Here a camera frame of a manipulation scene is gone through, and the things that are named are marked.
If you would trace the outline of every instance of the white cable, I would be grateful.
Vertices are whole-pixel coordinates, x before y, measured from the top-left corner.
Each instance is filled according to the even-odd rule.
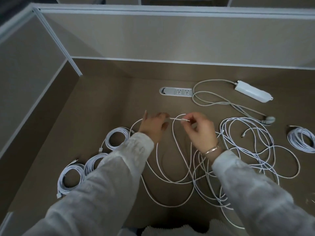
[[[143,184],[144,184],[144,187],[148,193],[148,195],[150,196],[150,198],[155,202],[157,203],[158,205],[160,206],[164,206],[164,207],[168,207],[168,208],[174,208],[174,207],[179,207],[179,206],[182,206],[184,205],[191,197],[191,195],[193,194],[194,191],[196,191],[199,196],[201,198],[203,198],[208,204],[210,205],[213,205],[215,207],[220,207],[221,210],[222,210],[222,213],[224,215],[224,217],[227,219],[228,222],[230,222],[233,226],[237,227],[237,228],[241,228],[241,229],[244,229],[244,227],[241,227],[241,226],[238,226],[238,225],[235,225],[234,223],[232,223],[225,215],[224,211],[223,211],[223,208],[226,208],[226,209],[230,209],[230,210],[233,210],[232,207],[230,206],[230,203],[228,202],[228,198],[227,196],[223,193],[223,190],[222,190],[222,187],[220,187],[220,191],[219,191],[219,194],[216,195],[214,190],[213,190],[213,187],[212,187],[212,184],[210,182],[210,178],[211,177],[216,177],[213,172],[210,170],[210,166],[209,166],[209,160],[207,160],[205,157],[203,157],[200,152],[198,151],[195,151],[194,154],[192,154],[192,143],[190,144],[190,156],[189,156],[189,160],[186,160],[186,158],[184,157],[184,154],[183,152],[181,151],[180,147],[179,147],[179,144],[176,140],[176,137],[175,137],[175,134],[174,134],[174,123],[175,123],[175,120],[178,119],[179,116],[182,116],[182,115],[185,115],[185,114],[181,114],[181,115],[178,115],[176,117],[176,119],[173,120],[173,123],[172,123],[172,133],[173,133],[173,138],[175,140],[175,143],[177,145],[177,148],[182,156],[182,159],[183,161],[185,162],[185,165],[187,167],[187,173],[186,175],[178,180],[178,181],[172,181],[162,170],[162,168],[160,167],[159,165],[159,162],[158,162],[158,145],[156,147],[156,161],[157,161],[157,166],[160,170],[160,174],[162,175],[159,176],[153,169],[152,167],[150,166],[149,162],[147,161],[147,164],[149,166],[149,168],[151,169],[151,171],[162,181],[164,182],[167,182],[167,183],[172,183],[172,184],[178,184],[178,185],[182,185],[182,184],[193,184],[193,188],[191,190],[191,192],[189,193],[188,197],[184,200],[183,203],[179,204],[179,205],[174,205],[174,206],[167,206],[167,205],[164,205],[160,202],[158,202],[153,196],[152,194],[149,192],[149,189],[148,189],[148,186],[146,185],[145,181],[144,181],[144,178],[143,176],[141,176],[141,179],[143,181]],[[139,121],[141,121],[142,119],[136,121],[131,129],[133,128],[133,126],[138,123]],[[230,133],[230,129],[231,129],[231,125],[235,122],[241,122],[243,124],[245,124],[248,129],[242,134],[242,137],[244,137],[247,133],[247,131],[249,130],[253,136],[254,136],[254,152],[251,152],[243,147],[240,147],[238,146],[232,139],[231,137],[231,133]],[[225,146],[226,149],[236,149],[237,151],[237,154],[238,154],[238,157],[241,158],[241,155],[240,153],[244,153],[252,158],[254,158],[256,161],[257,161],[257,164],[250,164],[251,167],[253,168],[256,168],[256,169],[259,169],[259,172],[262,173],[262,174],[266,174],[266,171],[270,171],[272,174],[274,174],[275,178],[276,178],[276,183],[279,184],[279,178],[282,177],[282,178],[287,178],[287,179],[291,179],[291,178],[294,178],[296,177],[299,172],[300,172],[300,163],[297,159],[297,157],[293,154],[292,151],[290,151],[289,149],[283,147],[283,146],[278,146],[278,145],[275,145],[274,144],[274,140],[272,138],[272,136],[270,135],[270,133],[268,132],[268,130],[266,129],[266,127],[260,123],[258,120],[255,120],[255,119],[251,119],[251,118],[248,118],[248,117],[241,117],[241,118],[238,118],[238,117],[235,117],[235,118],[227,118],[225,120],[223,120],[221,123],[220,123],[220,126],[219,126],[219,132],[216,132],[218,134],[217,137],[219,136],[222,136],[222,139],[223,139],[223,144]],[[257,143],[261,142],[265,148],[261,151],[258,151],[257,150]],[[284,148],[286,149],[287,151],[290,152],[290,154],[292,154],[292,156],[294,157],[294,159],[296,160],[297,162],[297,173],[294,174],[293,176],[291,177],[286,177],[286,176],[282,176],[282,175],[279,175],[275,169],[274,169],[274,165],[276,163],[276,152],[275,152],[275,148],[276,147],[281,147],[281,148]],[[266,155],[268,156],[266,160],[263,160],[262,158],[260,158],[260,156],[263,154],[263,153],[266,153]],[[197,174],[197,171],[198,169],[201,169],[203,171],[203,174],[201,175],[198,175]],[[206,178],[207,180],[207,183],[208,183],[208,187],[210,189],[210,191],[212,192],[212,195],[211,196],[208,196],[206,195],[205,193],[203,193],[203,191],[199,188],[197,182],[199,179],[201,178]]]
[[[84,165],[83,164],[74,164],[75,162],[77,162],[77,160],[74,160],[73,162],[71,162],[61,172],[59,179],[58,179],[58,182],[57,182],[57,190],[58,190],[57,198],[62,197],[62,194],[63,195],[68,194],[70,191],[74,190],[79,184],[81,184],[84,181],[84,178],[85,178]],[[79,173],[80,181],[76,186],[68,188],[64,185],[63,179],[65,178],[65,175],[67,174],[67,172],[72,170],[72,169],[76,170]]]
[[[293,147],[295,147],[297,150],[304,151],[307,153],[315,153],[315,148],[314,148],[315,135],[311,131],[303,127],[299,127],[299,126],[289,126],[289,127],[296,127],[295,129],[291,130],[287,135],[289,143]],[[303,135],[307,136],[311,140],[312,146],[304,142]]]
[[[122,133],[124,136],[125,136],[125,140],[124,140],[124,142],[125,141],[127,141],[128,139],[129,139],[129,132],[132,132],[132,133],[134,133],[134,131],[132,131],[132,130],[130,130],[129,128],[126,128],[126,127],[117,127],[117,128],[115,128],[115,129],[113,129],[113,130],[111,130],[108,134],[107,134],[107,136],[106,136],[106,138],[104,139],[104,141],[103,141],[103,143],[102,143],[102,145],[101,145],[101,147],[100,147],[100,149],[99,149],[99,153],[101,153],[102,151],[103,151],[103,145],[104,145],[104,143],[105,143],[105,145],[107,146],[107,148],[108,149],[110,149],[110,150],[115,150],[116,148],[118,148],[119,146],[112,146],[110,143],[109,143],[109,139],[111,138],[111,136],[114,134],[114,133],[116,133],[116,132],[120,132],[120,133]]]
[[[230,102],[228,99],[226,99],[226,98],[224,98],[224,97],[222,97],[221,95],[218,95],[218,94],[216,94],[216,93],[209,92],[209,91],[197,91],[197,92],[195,91],[195,88],[196,88],[196,86],[197,86],[198,84],[201,84],[201,83],[204,83],[204,82],[209,82],[209,81],[226,81],[226,82],[232,83],[232,84],[234,84],[234,85],[236,84],[236,83],[234,83],[234,82],[232,82],[232,81],[230,81],[230,80],[226,80],[226,79],[208,79],[208,80],[201,81],[201,82],[197,83],[197,84],[194,86],[194,88],[192,89],[192,92],[193,92],[192,100],[193,100],[193,102],[194,102],[195,104],[197,104],[197,105],[199,105],[199,106],[203,106],[203,107],[207,107],[207,106],[211,106],[211,105],[215,105],[215,104],[230,105],[230,106],[232,106],[236,111],[240,112],[241,114],[243,114],[243,115],[245,115],[245,116],[247,116],[247,117],[249,117],[249,118],[251,118],[251,119],[254,119],[254,120],[258,121],[259,123],[261,123],[261,124],[263,124],[263,125],[265,125],[265,126],[268,126],[268,125],[270,125],[271,123],[273,123],[273,122],[275,121],[275,118],[272,117],[272,116],[266,116],[265,114],[260,113],[260,112],[258,112],[258,111],[256,111],[256,110],[253,110],[253,109],[251,109],[251,108],[247,108],[247,107],[244,107],[244,106],[242,106],[242,105],[238,105],[238,104],[232,103],[232,102]],[[221,101],[221,102],[210,102],[210,101],[206,101],[206,100],[201,99],[201,98],[197,95],[197,94],[199,94],[199,93],[210,93],[210,94],[213,94],[213,95],[215,95],[215,96],[217,96],[217,97],[219,97],[219,98],[221,98],[221,99],[224,99],[225,101]],[[204,103],[206,103],[206,104],[200,104],[200,103],[196,102],[195,98],[199,99],[200,101],[202,101],[202,102],[204,102]],[[252,117],[251,115],[249,115],[244,109],[247,109],[247,110],[250,110],[250,111],[252,111],[252,112],[255,112],[255,113],[259,114],[259,115],[262,115],[262,116],[265,117],[265,119],[264,119],[264,120],[258,120],[258,119],[256,119],[256,118]]]
[[[91,173],[94,170],[94,164],[98,159],[104,158],[107,155],[108,155],[107,153],[100,153],[100,154],[97,154],[96,156],[91,157],[84,165],[85,176],[87,176],[89,173]]]

